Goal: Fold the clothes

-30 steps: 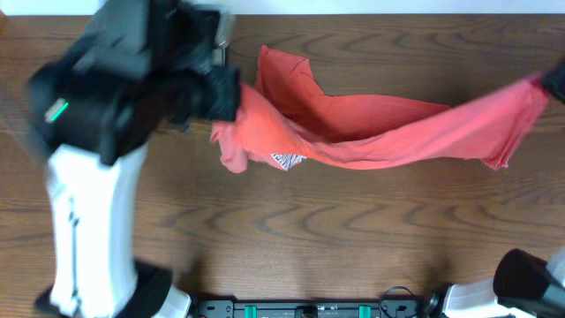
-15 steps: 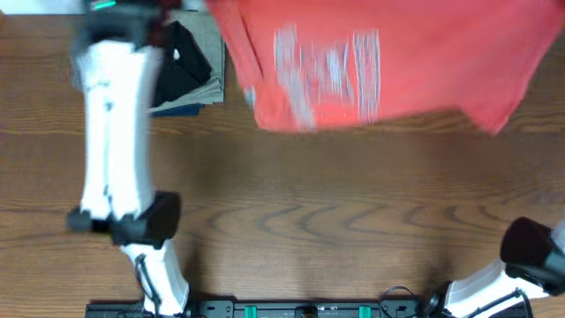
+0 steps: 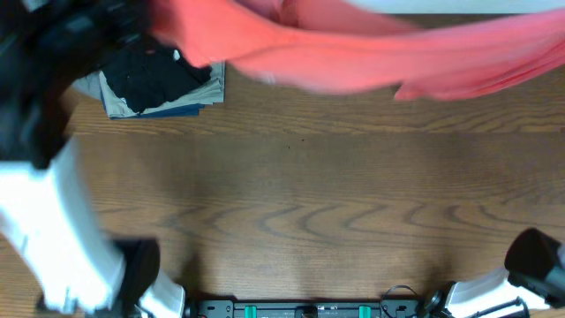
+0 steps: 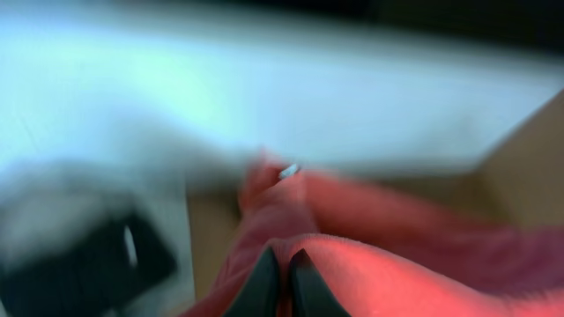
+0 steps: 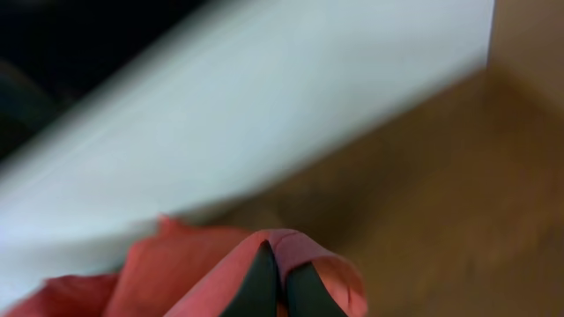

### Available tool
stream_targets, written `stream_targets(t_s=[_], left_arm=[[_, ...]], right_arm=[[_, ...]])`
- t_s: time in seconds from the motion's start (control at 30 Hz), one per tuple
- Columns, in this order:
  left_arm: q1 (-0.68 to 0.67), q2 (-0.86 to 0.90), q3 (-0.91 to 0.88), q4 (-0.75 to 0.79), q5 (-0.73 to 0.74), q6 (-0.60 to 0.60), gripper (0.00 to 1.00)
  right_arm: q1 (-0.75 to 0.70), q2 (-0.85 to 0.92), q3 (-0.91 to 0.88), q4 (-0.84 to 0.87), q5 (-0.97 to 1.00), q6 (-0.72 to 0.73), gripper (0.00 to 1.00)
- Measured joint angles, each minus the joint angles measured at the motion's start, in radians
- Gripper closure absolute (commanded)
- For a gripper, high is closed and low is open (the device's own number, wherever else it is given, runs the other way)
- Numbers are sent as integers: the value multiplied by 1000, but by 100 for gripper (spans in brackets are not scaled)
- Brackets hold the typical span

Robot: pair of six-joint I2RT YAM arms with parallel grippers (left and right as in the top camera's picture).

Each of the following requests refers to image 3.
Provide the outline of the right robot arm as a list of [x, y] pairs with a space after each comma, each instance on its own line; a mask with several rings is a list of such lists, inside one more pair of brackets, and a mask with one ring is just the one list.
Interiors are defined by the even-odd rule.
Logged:
[[564, 243], [529, 228], [511, 244], [500, 269], [439, 289], [420, 317], [528, 317], [564, 307]]

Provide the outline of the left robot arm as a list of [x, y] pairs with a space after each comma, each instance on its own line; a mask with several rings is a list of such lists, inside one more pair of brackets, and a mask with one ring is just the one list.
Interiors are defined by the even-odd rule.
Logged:
[[145, 1], [1, 4], [1, 232], [41, 285], [43, 312], [187, 317], [152, 238], [107, 238], [79, 173], [62, 97], [150, 28]]

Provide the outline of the red t-shirt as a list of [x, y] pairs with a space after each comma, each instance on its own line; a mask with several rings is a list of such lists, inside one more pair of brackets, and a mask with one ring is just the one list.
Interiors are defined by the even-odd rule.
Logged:
[[564, 11], [426, 29], [344, 1], [158, 0], [152, 34], [195, 66], [231, 64], [284, 86], [345, 95], [463, 100], [564, 63]]

